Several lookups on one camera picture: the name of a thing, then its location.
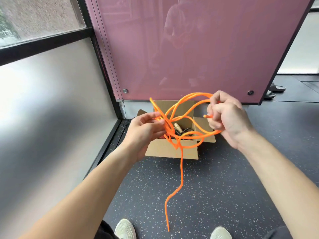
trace left hand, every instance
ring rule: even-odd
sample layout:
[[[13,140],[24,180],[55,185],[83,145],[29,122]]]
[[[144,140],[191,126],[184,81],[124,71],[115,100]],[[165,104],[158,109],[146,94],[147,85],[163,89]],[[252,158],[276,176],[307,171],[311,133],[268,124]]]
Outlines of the left hand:
[[[157,121],[159,112],[149,112],[135,117],[127,130],[126,136],[121,144],[124,149],[129,149],[133,162],[141,160],[146,153],[151,141],[163,136],[166,131],[165,121]]]

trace gym floor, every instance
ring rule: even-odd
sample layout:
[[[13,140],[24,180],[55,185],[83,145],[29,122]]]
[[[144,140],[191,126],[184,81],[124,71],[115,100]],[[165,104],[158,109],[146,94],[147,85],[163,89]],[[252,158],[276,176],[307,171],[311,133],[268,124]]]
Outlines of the gym floor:
[[[273,101],[247,109],[258,132],[319,185],[319,76],[277,76],[287,90]],[[106,153],[123,140],[123,120]],[[209,238],[224,226],[234,239],[262,238],[284,225],[245,157],[221,137],[198,147],[199,160],[184,160],[184,186],[169,201],[171,232],[164,202],[180,184],[180,160],[146,157],[125,177],[104,220],[115,229],[129,219],[138,238]]]

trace forearm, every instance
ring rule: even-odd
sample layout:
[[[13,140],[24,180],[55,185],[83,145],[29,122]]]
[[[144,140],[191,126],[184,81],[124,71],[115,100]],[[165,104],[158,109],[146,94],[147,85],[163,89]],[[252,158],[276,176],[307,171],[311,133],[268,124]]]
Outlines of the forearm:
[[[131,161],[117,148],[22,238],[93,238]]]
[[[319,234],[319,189],[292,162],[258,134],[239,150],[248,159],[294,239]]]

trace white wall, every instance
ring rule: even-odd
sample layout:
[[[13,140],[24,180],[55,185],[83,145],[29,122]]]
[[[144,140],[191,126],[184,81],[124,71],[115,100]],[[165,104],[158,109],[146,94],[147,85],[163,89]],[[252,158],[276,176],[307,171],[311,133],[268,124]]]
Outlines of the white wall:
[[[319,13],[309,13],[297,34],[279,74],[319,73]]]
[[[117,118],[90,39],[0,67],[0,238],[78,185]]]

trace pink glass panel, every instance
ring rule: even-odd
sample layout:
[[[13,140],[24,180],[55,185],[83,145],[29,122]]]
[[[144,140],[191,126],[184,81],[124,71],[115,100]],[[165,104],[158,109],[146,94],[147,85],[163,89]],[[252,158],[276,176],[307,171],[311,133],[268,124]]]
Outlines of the pink glass panel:
[[[310,0],[86,2],[118,99],[223,90],[257,103]]]

